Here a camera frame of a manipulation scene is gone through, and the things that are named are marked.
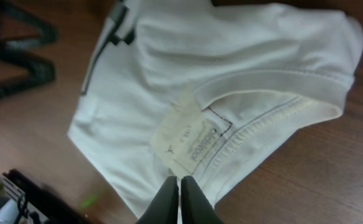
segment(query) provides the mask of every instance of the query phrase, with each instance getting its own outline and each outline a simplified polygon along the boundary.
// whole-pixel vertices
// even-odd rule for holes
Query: white cloth
[[[341,11],[122,7],[118,29],[106,20],[68,135],[137,217],[172,174],[191,174],[214,206],[297,129],[342,115],[363,32]],[[131,29],[129,45],[107,41]]]

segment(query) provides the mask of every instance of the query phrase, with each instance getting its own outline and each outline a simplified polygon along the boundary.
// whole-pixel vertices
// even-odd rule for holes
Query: white fabric
[[[188,85],[225,132],[192,174],[213,206],[297,129],[342,115],[363,49],[359,23],[343,12],[125,5],[136,38],[103,49],[68,135],[137,217],[173,174],[151,139]]]

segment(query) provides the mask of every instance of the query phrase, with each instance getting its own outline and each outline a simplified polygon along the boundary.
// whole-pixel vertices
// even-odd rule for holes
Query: clothing label
[[[219,140],[220,131],[200,111],[188,86],[174,102],[151,139],[159,157],[180,178],[192,175]]]

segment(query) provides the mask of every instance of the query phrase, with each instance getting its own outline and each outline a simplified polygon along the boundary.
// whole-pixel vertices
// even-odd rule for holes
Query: brown wooden surface
[[[59,28],[60,41],[34,50],[51,58],[57,81],[0,100],[0,172],[17,168],[95,223],[134,223],[135,217],[67,139],[85,69],[109,1],[18,0]],[[246,4],[263,1],[219,1]],[[363,25],[363,1],[285,1],[342,9]],[[345,114],[304,128],[216,206],[225,223],[363,223],[363,59]]]

